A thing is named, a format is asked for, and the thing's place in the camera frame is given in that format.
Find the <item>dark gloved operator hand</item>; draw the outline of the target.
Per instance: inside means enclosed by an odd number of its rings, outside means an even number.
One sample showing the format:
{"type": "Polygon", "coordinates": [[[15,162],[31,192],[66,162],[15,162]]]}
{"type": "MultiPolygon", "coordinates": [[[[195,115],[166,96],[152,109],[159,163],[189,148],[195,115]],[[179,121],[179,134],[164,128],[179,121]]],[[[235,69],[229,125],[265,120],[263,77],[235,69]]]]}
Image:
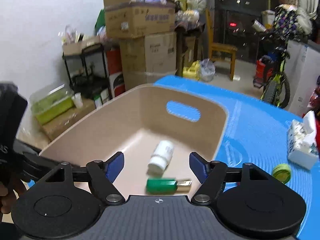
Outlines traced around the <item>dark gloved operator hand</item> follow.
{"type": "Polygon", "coordinates": [[[17,196],[20,197],[26,191],[25,184],[16,176],[12,176],[6,185],[1,183],[1,213],[11,213],[12,207],[17,200],[17,196]]]}

